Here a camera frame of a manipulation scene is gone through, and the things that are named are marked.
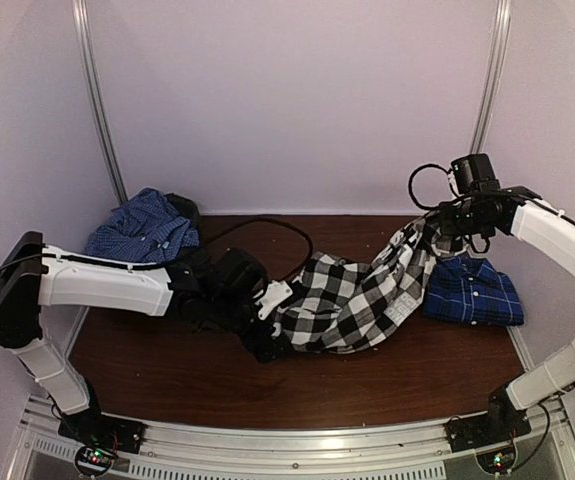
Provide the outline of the black white checkered shirt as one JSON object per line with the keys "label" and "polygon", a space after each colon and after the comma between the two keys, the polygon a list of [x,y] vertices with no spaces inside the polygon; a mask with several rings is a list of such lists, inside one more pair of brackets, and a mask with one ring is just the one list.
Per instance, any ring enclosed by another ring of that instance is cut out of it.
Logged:
{"label": "black white checkered shirt", "polygon": [[375,347],[421,306],[439,261],[465,250],[463,238],[443,234],[438,216],[426,214],[394,232],[369,263],[316,252],[271,323],[299,353]]}

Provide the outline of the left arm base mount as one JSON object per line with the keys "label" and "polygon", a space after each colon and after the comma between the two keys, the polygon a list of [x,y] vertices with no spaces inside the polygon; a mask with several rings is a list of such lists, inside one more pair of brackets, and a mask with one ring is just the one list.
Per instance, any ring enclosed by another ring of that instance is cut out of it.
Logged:
{"label": "left arm base mount", "polygon": [[94,447],[102,447],[112,452],[138,454],[145,432],[145,424],[140,421],[86,410],[63,414],[58,428],[62,437]]}

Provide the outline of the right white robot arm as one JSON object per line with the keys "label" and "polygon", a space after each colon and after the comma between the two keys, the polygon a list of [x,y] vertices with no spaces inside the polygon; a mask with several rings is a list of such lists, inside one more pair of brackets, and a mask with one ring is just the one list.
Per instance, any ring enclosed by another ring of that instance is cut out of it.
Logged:
{"label": "right white robot arm", "polygon": [[[575,278],[575,223],[535,192],[510,187],[473,191],[438,205],[441,232],[453,237],[500,231],[529,244]],[[528,372],[489,396],[479,430],[486,440],[502,440],[524,412],[575,385],[575,338]]]}

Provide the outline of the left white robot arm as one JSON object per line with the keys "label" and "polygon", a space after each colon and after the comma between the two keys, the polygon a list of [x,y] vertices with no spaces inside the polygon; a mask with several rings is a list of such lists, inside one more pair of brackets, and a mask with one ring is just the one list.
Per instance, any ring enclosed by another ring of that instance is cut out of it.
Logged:
{"label": "left white robot arm", "polygon": [[269,319],[292,294],[241,249],[213,260],[198,248],[159,264],[102,259],[44,243],[25,233],[0,266],[0,347],[11,351],[47,391],[73,429],[90,444],[104,442],[111,424],[89,382],[40,324],[44,307],[84,306],[164,317],[178,313],[236,335],[261,363],[289,353],[290,340]]}

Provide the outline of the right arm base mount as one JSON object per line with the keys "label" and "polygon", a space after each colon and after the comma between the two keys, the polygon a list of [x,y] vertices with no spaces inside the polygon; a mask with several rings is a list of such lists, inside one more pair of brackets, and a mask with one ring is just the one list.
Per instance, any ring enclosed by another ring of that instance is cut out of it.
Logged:
{"label": "right arm base mount", "polygon": [[476,450],[495,444],[507,443],[531,432],[526,418],[509,425],[494,423],[487,413],[470,417],[454,416],[444,424],[445,434],[453,453]]}

